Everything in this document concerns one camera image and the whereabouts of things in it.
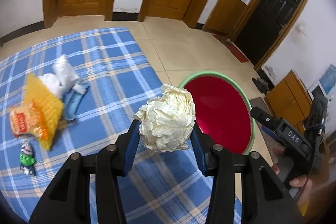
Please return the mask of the person's right hand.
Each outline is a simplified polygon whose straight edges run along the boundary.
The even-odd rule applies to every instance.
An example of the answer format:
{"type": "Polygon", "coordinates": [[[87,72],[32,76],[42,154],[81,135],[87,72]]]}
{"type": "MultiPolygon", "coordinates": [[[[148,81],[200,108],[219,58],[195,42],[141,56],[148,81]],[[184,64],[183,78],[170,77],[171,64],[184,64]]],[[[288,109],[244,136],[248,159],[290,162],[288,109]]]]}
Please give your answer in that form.
{"type": "MultiPolygon", "coordinates": [[[[284,152],[284,149],[281,147],[274,147],[273,148],[273,153],[275,156],[280,157],[284,152]]],[[[272,170],[275,172],[276,175],[280,173],[280,169],[278,164],[275,164],[272,166],[272,170]]],[[[310,178],[307,177],[306,174],[303,174],[299,177],[294,178],[293,180],[290,181],[291,187],[294,188],[301,188],[302,193],[301,196],[297,199],[297,205],[301,206],[304,204],[306,201],[309,200],[309,194],[311,191],[311,188],[313,186],[313,182],[310,178]]]]}

